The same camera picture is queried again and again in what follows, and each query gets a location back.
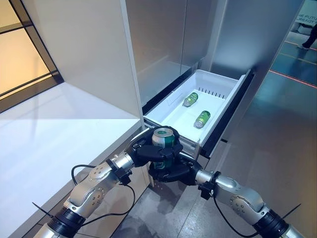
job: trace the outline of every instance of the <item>freezer drawer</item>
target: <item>freezer drawer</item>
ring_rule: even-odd
[[[196,158],[203,148],[203,155],[209,156],[252,78],[250,70],[239,80],[196,70],[144,116],[145,123],[175,128],[182,136],[185,152]],[[197,102],[184,107],[184,99],[192,92],[198,94]],[[202,111],[210,112],[211,117],[203,128],[198,129],[194,127],[194,122]]]

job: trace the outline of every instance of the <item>sign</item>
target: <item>sign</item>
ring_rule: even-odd
[[[295,21],[310,26],[317,24],[317,1],[305,0]]]

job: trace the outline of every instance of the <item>person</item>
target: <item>person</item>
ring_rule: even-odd
[[[308,50],[316,39],[317,39],[317,24],[315,24],[315,26],[312,28],[311,35],[308,38],[308,40],[298,47],[304,50]]]

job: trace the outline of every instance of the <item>window frame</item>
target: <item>window frame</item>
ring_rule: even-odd
[[[39,53],[40,57],[42,58],[44,64],[49,70],[49,73],[41,75],[40,77],[34,78],[30,81],[27,81],[15,88],[12,88],[4,93],[0,94],[0,97],[5,96],[6,94],[12,93],[15,90],[18,90],[21,87],[27,86],[28,84],[37,81],[41,78],[45,78],[44,80],[32,84],[28,87],[25,87],[11,95],[8,95],[2,99],[0,99],[0,113],[16,106],[19,103],[24,102],[25,100],[34,97],[60,83],[63,83],[64,80],[60,75],[56,65],[54,64],[50,53],[48,52],[47,48],[45,47],[36,27],[34,26],[29,14],[26,11],[26,8],[22,2],[22,0],[8,0],[17,15],[20,23],[15,23],[12,25],[8,25],[5,27],[0,28],[0,34],[5,34],[10,31],[15,31],[18,29],[24,29],[29,36],[31,42],[33,43],[35,49]]]

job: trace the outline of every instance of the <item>black cable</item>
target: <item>black cable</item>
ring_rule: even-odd
[[[73,182],[74,182],[75,185],[77,185],[77,181],[76,181],[76,179],[75,179],[74,171],[75,171],[75,169],[78,168],[78,167],[94,168],[94,167],[96,167],[96,166],[92,166],[92,165],[76,165],[76,166],[74,166],[74,167],[71,169],[71,178],[73,179]]]
[[[47,211],[43,210],[40,206],[36,205],[34,202],[32,202],[34,206],[36,206],[38,209],[40,209],[42,212],[44,212],[46,215],[48,215],[50,218],[53,218],[54,216],[48,213]]]
[[[298,204],[296,207],[294,207],[292,210],[290,210],[284,217],[282,217],[282,219],[284,219],[285,217],[287,217],[289,214],[291,214],[292,212],[294,212],[300,205],[302,205],[301,203]]]
[[[89,222],[84,223],[84,224],[82,225],[82,227],[85,226],[85,225],[90,224],[91,222],[95,222],[96,220],[99,220],[99,219],[101,219],[101,218],[103,218],[103,217],[107,217],[107,216],[122,216],[122,215],[125,215],[125,214],[127,214],[127,213],[129,213],[129,212],[131,211],[131,209],[132,209],[133,206],[134,206],[134,202],[135,202],[135,192],[134,192],[133,188],[130,187],[129,185],[124,185],[124,184],[120,184],[120,185],[126,186],[126,187],[130,188],[130,189],[132,190],[132,192],[133,192],[133,203],[132,203],[132,206],[130,207],[130,209],[127,210],[127,211],[124,212],[124,213],[108,213],[108,214],[102,215],[102,216],[100,216],[100,217],[97,217],[97,218],[95,218],[95,219],[89,221]]]
[[[236,229],[233,228],[233,226],[232,226],[232,225],[228,222],[228,220],[225,218],[224,214],[222,213],[222,211],[221,211],[220,208],[218,207],[218,204],[217,204],[217,202],[216,202],[215,197],[213,197],[213,201],[214,201],[216,207],[218,208],[218,211],[220,212],[220,214],[221,214],[222,217],[224,218],[225,222],[228,224],[228,226],[229,226],[236,234],[238,234],[239,236],[244,237],[244,238],[255,237],[256,235],[259,234],[258,232],[255,232],[255,233],[252,234],[252,235],[246,236],[246,235],[243,235],[243,234],[239,233]]]

